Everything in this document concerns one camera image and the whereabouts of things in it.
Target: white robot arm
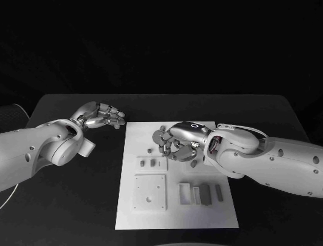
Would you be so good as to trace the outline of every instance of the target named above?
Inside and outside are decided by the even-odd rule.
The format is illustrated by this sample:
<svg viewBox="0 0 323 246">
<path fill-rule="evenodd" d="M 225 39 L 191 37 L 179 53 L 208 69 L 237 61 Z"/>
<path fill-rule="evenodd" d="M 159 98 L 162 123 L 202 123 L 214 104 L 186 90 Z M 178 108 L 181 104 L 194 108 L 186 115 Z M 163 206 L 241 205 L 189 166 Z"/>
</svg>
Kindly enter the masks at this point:
<svg viewBox="0 0 323 246">
<path fill-rule="evenodd" d="M 264 138 L 258 139 L 248 130 L 261 133 Z M 228 177 L 247 175 L 260 184 L 289 193 L 323 198 L 322 146 L 268 137 L 247 127 L 218 124 L 211 130 L 195 122 L 176 124 L 168 132 L 156 131 L 153 140 L 163 155 L 173 160 L 191 161 L 201 148 L 204 164 L 214 166 Z M 170 152 L 172 143 L 179 148 L 175 153 Z"/>
<path fill-rule="evenodd" d="M 84 137 L 90 128 L 126 124 L 124 113 L 100 102 L 88 102 L 71 119 L 0 134 L 0 191 L 35 176 L 48 165 L 65 165 L 77 154 L 88 157 L 95 144 Z"/>
</svg>

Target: round disc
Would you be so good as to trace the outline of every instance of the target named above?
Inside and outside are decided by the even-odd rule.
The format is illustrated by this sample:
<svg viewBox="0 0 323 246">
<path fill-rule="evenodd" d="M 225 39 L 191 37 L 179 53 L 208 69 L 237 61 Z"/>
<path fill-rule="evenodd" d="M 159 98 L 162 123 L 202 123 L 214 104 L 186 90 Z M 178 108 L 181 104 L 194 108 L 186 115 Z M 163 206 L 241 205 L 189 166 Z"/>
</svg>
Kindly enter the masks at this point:
<svg viewBox="0 0 323 246">
<path fill-rule="evenodd" d="M 162 140 L 162 136 L 165 134 L 165 131 L 162 130 L 157 130 L 155 133 L 153 133 L 153 141 L 157 145 L 162 145 L 163 144 L 163 140 Z"/>
</svg>

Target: black table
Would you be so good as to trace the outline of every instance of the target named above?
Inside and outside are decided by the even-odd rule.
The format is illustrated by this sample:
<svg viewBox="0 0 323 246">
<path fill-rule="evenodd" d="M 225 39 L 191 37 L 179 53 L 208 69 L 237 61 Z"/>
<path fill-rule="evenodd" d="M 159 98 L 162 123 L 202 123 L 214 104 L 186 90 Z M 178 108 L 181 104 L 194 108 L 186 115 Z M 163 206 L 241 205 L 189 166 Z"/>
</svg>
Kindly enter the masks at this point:
<svg viewBox="0 0 323 246">
<path fill-rule="evenodd" d="M 270 136 L 309 141 L 290 103 L 279 95 L 52 94 L 36 106 L 28 128 L 70 118 L 90 101 L 111 104 L 127 121 L 199 119 L 250 126 Z M 45 167 L 20 183 L 0 210 L 0 245 L 323 245 L 323 199 L 303 197 L 231 179 L 240 229 L 117 231 L 126 127 L 87 132 L 97 144 L 88 158 Z M 0 206 L 13 188 L 0 192 Z"/>
</svg>

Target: white paper sheet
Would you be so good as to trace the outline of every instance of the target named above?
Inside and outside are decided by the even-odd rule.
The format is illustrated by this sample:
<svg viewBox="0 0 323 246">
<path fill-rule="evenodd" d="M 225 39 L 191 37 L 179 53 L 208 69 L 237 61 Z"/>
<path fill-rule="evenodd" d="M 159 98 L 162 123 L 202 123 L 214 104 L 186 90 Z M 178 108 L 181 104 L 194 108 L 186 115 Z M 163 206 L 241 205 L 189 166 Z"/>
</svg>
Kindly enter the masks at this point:
<svg viewBox="0 0 323 246">
<path fill-rule="evenodd" d="M 195 121 L 215 129 L 215 122 Z M 123 173 L 119 212 L 116 220 L 117 230 L 134 229 L 192 229 L 192 228 L 240 228 L 238 218 L 232 203 L 228 177 L 211 167 L 202 168 L 202 151 L 198 151 L 199 168 L 191 170 L 189 162 L 168 160 L 166 172 L 146 172 L 136 169 L 139 157 L 162 157 L 159 146 L 153 142 L 153 133 L 162 126 L 169 129 L 179 122 L 129 122 L 126 134 Z M 166 175 L 166 211 L 134 211 L 134 178 L 136 175 Z M 211 186 L 212 205 L 181 205 L 179 183 L 194 187 L 202 183 Z M 218 201 L 215 185 L 221 185 L 224 201 Z"/>
</svg>

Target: robotic hand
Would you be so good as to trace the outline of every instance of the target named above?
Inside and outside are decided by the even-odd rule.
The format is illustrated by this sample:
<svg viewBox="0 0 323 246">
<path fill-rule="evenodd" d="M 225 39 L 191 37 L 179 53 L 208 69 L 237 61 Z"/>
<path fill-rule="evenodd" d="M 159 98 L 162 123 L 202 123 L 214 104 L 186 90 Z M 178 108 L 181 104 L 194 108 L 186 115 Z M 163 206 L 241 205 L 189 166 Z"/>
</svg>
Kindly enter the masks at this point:
<svg viewBox="0 0 323 246">
<path fill-rule="evenodd" d="M 260 133 L 258 139 L 248 131 Z M 323 147 L 268 137 L 260 130 L 218 124 L 211 130 L 195 122 L 178 123 L 153 134 L 160 153 L 172 160 L 191 161 L 204 151 L 204 164 L 231 178 L 251 177 L 260 184 L 289 193 L 323 198 Z M 179 149 L 175 153 L 170 146 Z"/>
<path fill-rule="evenodd" d="M 0 134 L 0 191 L 35 176 L 48 165 L 65 165 L 77 154 L 88 157 L 95 144 L 84 137 L 91 128 L 126 124 L 124 113 L 100 102 L 88 102 L 70 119 Z"/>
</svg>

